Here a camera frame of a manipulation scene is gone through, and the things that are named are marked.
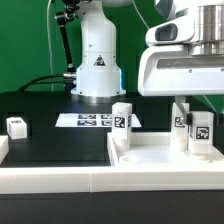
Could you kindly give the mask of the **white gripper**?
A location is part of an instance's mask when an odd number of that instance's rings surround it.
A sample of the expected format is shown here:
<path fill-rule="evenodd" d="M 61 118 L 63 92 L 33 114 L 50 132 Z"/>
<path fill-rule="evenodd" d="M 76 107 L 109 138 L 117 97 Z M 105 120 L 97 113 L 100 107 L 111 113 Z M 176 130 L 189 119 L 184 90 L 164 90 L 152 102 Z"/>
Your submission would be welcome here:
<path fill-rule="evenodd" d="M 191 55 L 195 37 L 196 21 L 190 16 L 150 28 L 138 73 L 139 93 L 176 96 L 186 125 L 192 124 L 193 114 L 184 107 L 185 96 L 224 94 L 224 55 Z M 217 124 L 224 125 L 224 113 L 218 114 Z"/>

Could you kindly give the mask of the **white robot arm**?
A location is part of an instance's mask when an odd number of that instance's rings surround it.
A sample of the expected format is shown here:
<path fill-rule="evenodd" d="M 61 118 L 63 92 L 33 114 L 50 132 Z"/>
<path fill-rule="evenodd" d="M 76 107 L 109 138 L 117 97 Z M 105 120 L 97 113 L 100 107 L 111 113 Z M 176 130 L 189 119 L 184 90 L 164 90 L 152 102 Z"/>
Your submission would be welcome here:
<path fill-rule="evenodd" d="M 105 7 L 123 7 L 134 0 L 71 0 L 82 30 L 82 63 L 72 93 L 92 102 L 122 94 L 116 64 L 116 28 Z M 196 121 L 183 103 L 188 95 L 224 94 L 224 0 L 154 0 L 167 19 L 150 28 L 147 49 L 138 70 L 143 96 L 173 96 L 185 124 Z"/>

